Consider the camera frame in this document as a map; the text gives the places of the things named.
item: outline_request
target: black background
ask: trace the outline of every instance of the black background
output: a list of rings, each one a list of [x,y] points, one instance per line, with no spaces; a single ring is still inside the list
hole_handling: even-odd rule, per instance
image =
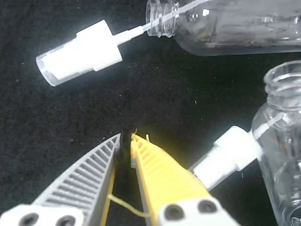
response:
[[[299,53],[200,57],[144,34],[122,63],[53,88],[35,57],[106,20],[113,34],[145,21],[144,0],[0,0],[0,212],[31,203],[68,166],[124,128],[150,135],[184,167],[230,126],[248,130],[265,102],[264,74]],[[114,194],[142,209],[135,171]],[[275,225],[259,166],[212,191],[243,226]],[[111,204],[107,225],[144,225]]]

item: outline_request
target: yellow string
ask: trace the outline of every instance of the yellow string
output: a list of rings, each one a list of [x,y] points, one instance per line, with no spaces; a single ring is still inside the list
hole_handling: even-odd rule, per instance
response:
[[[134,213],[135,215],[137,215],[141,218],[149,218],[151,216],[149,213],[144,213],[139,210],[136,210],[133,206],[131,206],[127,202],[123,201],[122,199],[117,198],[116,196],[114,196],[112,194],[108,194],[107,198],[110,199],[111,201],[119,204],[120,206],[123,206],[124,208],[128,209],[129,211],[131,211],[132,213]]]

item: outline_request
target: white pump head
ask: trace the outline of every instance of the white pump head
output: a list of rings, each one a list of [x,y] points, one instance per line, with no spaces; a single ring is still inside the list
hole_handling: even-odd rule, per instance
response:
[[[102,20],[76,34],[76,38],[36,58],[44,78],[57,86],[89,71],[122,61],[118,45],[143,34],[141,26],[112,35]]]

